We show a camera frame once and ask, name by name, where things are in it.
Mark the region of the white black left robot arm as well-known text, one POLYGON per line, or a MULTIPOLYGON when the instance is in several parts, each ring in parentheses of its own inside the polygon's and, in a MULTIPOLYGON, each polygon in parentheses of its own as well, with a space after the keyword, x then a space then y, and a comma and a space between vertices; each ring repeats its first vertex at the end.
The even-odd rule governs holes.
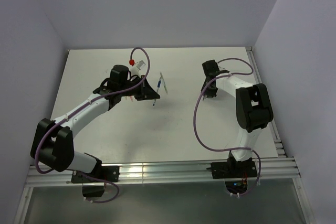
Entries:
POLYGON ((82 104, 54 120, 42 119, 36 129, 31 157, 51 170, 82 172, 91 182, 103 177, 102 161, 75 151, 75 136, 100 115, 110 111, 123 97, 137 101, 157 100, 160 95, 149 85, 136 66, 115 65, 108 78, 82 104))

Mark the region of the blue ballpoint pen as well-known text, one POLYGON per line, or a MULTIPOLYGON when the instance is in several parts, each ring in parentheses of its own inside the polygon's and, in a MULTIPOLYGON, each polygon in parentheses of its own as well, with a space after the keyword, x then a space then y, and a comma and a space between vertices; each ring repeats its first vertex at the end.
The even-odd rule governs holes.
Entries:
MULTIPOLYGON (((159 80, 158 80, 157 87, 156 87, 156 93, 157 93, 157 94, 159 94, 159 89, 160 89, 160 86, 161 86, 162 79, 163 79, 163 77, 160 76, 160 78, 159 78, 159 80)), ((153 101, 153 103, 152 103, 152 106, 155 106, 156 101, 157 101, 157 98, 154 99, 154 101, 153 101)))

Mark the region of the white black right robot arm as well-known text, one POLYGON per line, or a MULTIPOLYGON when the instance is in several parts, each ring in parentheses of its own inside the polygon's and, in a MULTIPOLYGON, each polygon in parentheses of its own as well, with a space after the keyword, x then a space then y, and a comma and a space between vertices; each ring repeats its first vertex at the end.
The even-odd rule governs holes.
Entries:
POLYGON ((239 131, 236 146, 229 150, 227 170, 230 175, 237 177, 253 162, 253 150, 257 139, 273 120, 274 113, 267 87, 263 83, 253 84, 240 78, 253 74, 253 67, 242 60, 241 62, 250 68, 249 72, 230 71, 219 66, 219 63, 224 61, 226 59, 202 63, 205 81, 199 97, 214 98, 220 89, 235 98, 239 131))

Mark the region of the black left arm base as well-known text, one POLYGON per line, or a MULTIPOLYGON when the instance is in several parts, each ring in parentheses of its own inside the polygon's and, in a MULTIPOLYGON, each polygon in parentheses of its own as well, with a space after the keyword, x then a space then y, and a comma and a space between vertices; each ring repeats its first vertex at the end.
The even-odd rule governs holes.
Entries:
POLYGON ((86 201, 95 204, 108 203, 115 200, 120 188, 116 184, 119 180, 120 167, 119 166, 102 166, 96 173, 87 174, 84 172, 73 171, 71 176, 72 184, 82 184, 82 195, 86 201), (110 199, 100 199, 107 187, 111 185, 116 189, 115 195, 110 199))

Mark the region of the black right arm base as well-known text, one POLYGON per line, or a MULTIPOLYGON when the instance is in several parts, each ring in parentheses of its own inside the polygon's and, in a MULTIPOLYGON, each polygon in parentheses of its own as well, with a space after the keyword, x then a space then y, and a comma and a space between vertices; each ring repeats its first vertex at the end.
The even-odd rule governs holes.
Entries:
POLYGON ((245 193, 248 189, 248 178, 256 178, 257 168, 250 158, 243 162, 228 159, 225 162, 212 162, 207 168, 213 179, 235 179, 225 182, 226 189, 233 194, 245 193))

